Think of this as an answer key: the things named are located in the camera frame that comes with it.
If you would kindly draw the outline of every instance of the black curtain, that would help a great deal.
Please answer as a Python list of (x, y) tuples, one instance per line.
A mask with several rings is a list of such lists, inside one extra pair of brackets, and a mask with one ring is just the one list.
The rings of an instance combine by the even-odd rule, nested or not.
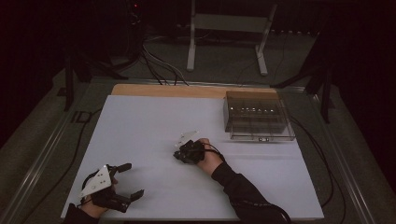
[(358, 124), (383, 174), (396, 192), (395, 5), (359, 1), (333, 4), (332, 14), (302, 72), (320, 60), (334, 65), (332, 83)]
[(52, 87), (63, 68), (56, 1), (2, 1), (0, 147)]

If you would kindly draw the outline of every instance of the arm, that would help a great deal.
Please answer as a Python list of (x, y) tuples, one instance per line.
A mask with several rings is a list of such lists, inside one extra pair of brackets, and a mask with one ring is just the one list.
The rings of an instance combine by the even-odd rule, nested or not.
[[(112, 178), (113, 186), (118, 184), (116, 178)], [(77, 208), (73, 203), (69, 204), (67, 208), (64, 224), (97, 224), (99, 223), (100, 216), (106, 212), (108, 208), (100, 207), (92, 203), (91, 195), (88, 195), (81, 205)]]
[(76, 208), (72, 203), (69, 204), (67, 209), (66, 217), (64, 218), (64, 224), (97, 224), (99, 223), (99, 217), (96, 212), (94, 212), (94, 207), (90, 205), (81, 207), (81, 209)]
[[(210, 149), (208, 139), (200, 139)], [(237, 174), (219, 155), (206, 152), (197, 164), (218, 181), (228, 195), (236, 215), (245, 223), (290, 223), (289, 216), (280, 207), (268, 203), (256, 187), (243, 175)]]

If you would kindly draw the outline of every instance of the electronic device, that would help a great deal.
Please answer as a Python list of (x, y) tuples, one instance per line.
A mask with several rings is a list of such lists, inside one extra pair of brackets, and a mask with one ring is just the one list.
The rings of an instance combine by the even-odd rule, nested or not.
[(143, 196), (144, 191), (141, 189), (131, 194), (129, 198), (120, 196), (112, 188), (112, 179), (116, 172), (122, 173), (130, 170), (131, 167), (131, 163), (121, 166), (105, 165), (99, 171), (88, 175), (82, 184), (82, 192), (79, 194), (81, 204), (84, 203), (86, 196), (91, 195), (93, 204), (125, 213), (132, 202)]
[(259, 142), (295, 138), (288, 111), (276, 91), (227, 91), (224, 130), (231, 139)]

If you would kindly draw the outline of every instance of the metal stand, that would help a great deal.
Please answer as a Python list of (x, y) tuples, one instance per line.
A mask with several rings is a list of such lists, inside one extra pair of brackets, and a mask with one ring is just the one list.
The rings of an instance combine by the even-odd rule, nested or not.
[(227, 15), (212, 15), (200, 14), (195, 12), (195, 0), (191, 0), (191, 36), (190, 49), (187, 60), (187, 71), (194, 70), (195, 61), (195, 29), (206, 30), (223, 30), (223, 31), (241, 31), (262, 33), (262, 42), (255, 46), (257, 61), (260, 68), (260, 74), (267, 76), (268, 71), (265, 65), (265, 60), (262, 55), (265, 41), (270, 32), (271, 24), (276, 12), (276, 4), (272, 5), (270, 14), (267, 18), (264, 17), (241, 17), (241, 16), (227, 16)]
[(64, 60), (64, 71), (65, 71), (65, 85), (66, 85), (66, 103), (64, 107), (64, 111), (68, 111), (71, 104), (74, 101), (74, 80), (73, 80), (73, 72), (76, 72), (77, 77), (82, 82), (89, 82), (92, 78), (92, 75), (89, 71), (87, 64), (92, 67), (95, 67), (102, 72), (104, 72), (107, 76), (113, 77), (118, 80), (126, 80), (128, 77), (120, 76), (118, 73), (113, 70), (105, 67), (101, 63), (92, 59), (88, 55), (80, 52), (75, 48), (67, 48), (65, 53)]
[(327, 123), (330, 123), (329, 102), (330, 89), (332, 85), (332, 66), (329, 66), (327, 63), (320, 63), (304, 72), (300, 72), (298, 75), (291, 77), (288, 80), (275, 85), (270, 85), (270, 87), (283, 89), (304, 77), (311, 77), (304, 89), (308, 94), (317, 94), (320, 90), (320, 87), (323, 86), (320, 114)]

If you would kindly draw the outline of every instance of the metal frame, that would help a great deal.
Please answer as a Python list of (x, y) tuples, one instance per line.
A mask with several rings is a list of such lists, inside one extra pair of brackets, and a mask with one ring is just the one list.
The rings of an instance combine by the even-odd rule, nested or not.
[(187, 60), (187, 71), (194, 70), (195, 63), (195, 29), (242, 31), (262, 33), (262, 42), (255, 46), (257, 62), (262, 76), (268, 75), (262, 50), (270, 33), (272, 21), (276, 12), (277, 4), (273, 4), (268, 17), (241, 17), (226, 15), (200, 14), (195, 11), (195, 0), (191, 0), (191, 33), (190, 48)]

